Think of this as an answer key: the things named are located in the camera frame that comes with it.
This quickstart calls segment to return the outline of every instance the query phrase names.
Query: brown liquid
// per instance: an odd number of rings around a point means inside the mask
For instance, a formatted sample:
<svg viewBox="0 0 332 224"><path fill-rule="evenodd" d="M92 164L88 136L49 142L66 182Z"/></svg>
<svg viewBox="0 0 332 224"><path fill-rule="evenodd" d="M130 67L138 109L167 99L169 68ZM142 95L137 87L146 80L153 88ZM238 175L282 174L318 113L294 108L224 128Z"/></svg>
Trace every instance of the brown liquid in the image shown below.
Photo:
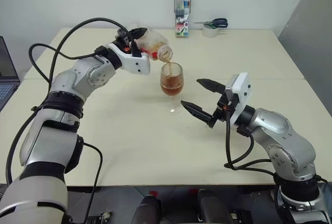
<svg viewBox="0 0 332 224"><path fill-rule="evenodd" d="M183 88L183 77L182 75L178 76L162 76L161 81L161 90L169 95L175 96L178 95Z"/></svg>

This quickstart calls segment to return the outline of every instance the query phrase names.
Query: table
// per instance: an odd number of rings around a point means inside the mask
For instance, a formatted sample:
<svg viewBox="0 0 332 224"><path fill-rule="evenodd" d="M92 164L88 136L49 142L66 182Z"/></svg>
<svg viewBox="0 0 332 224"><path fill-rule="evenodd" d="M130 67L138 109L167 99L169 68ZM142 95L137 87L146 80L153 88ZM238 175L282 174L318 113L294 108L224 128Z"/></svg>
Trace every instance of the table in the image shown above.
<svg viewBox="0 0 332 224"><path fill-rule="evenodd" d="M57 47L68 31L62 29L51 46ZM174 51L172 60L197 78L229 79L233 74L246 71L252 79L303 79L302 73L270 30L223 30L215 38L206 38L200 30L191 30L190 37L186 39L176 38L174 30L157 31L169 40ZM79 29L61 51L72 57L89 54L100 45L113 41L116 33L116 29ZM47 49L37 61L47 75L52 57L53 51ZM72 67L74 62L59 56L54 74ZM162 63L152 62L151 66L154 68L152 73L158 74ZM117 76L128 77L126 73ZM41 76L31 69L25 78Z"/></svg>
<svg viewBox="0 0 332 224"><path fill-rule="evenodd" d="M184 109L177 115L169 114L168 98L160 90L157 72L123 78L126 73L119 71L88 98L78 130L87 143L97 146L104 155L99 186L273 183L269 175L225 169L225 123L218 122L210 129ZM213 112L219 95L195 82L196 75L189 69L184 69L184 74L181 99ZM331 181L332 118L309 84L303 79L252 79L251 85L253 92L248 104L285 115L293 128L313 144L317 173ZM5 182L4 165L10 143L31 114L30 108L44 99L46 90L43 80L26 79L1 111L0 183ZM234 130L231 132L233 158L248 145L248 139ZM13 178L22 171L18 153L19 149L13 159ZM244 162L266 157L265 151L256 144ZM65 175L66 183L91 186L98 164L98 154L84 148L78 167ZM259 167L273 170L270 164Z"/></svg>

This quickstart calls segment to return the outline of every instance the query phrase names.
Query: floor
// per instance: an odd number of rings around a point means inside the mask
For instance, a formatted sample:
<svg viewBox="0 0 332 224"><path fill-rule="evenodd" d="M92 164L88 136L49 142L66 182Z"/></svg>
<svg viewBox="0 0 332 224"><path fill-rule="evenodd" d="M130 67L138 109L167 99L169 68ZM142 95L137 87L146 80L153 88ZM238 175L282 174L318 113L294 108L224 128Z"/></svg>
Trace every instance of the floor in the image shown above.
<svg viewBox="0 0 332 224"><path fill-rule="evenodd" d="M239 186L143 186L143 187L102 187L94 196L90 216L112 211L108 223L129 224L143 197L157 194L161 201L162 224L197 222L195 193L205 188L215 192L230 211L250 210L254 224L280 224L269 190L251 192ZM0 198L6 187L0 185ZM331 212L331 184L322 188L326 205ZM68 214L75 223L82 222L90 198L89 193L69 191Z"/></svg>

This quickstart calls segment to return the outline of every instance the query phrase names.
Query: wine glass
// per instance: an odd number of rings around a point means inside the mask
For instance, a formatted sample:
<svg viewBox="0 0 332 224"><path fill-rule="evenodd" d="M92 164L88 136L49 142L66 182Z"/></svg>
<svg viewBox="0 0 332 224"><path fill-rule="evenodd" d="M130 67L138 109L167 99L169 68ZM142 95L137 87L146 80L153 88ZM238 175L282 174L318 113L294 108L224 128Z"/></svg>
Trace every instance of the wine glass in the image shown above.
<svg viewBox="0 0 332 224"><path fill-rule="evenodd" d="M168 62L161 68L160 86L161 90L170 97L171 113L180 109L175 105L174 97L182 91L183 82L183 69L180 64Z"/></svg>

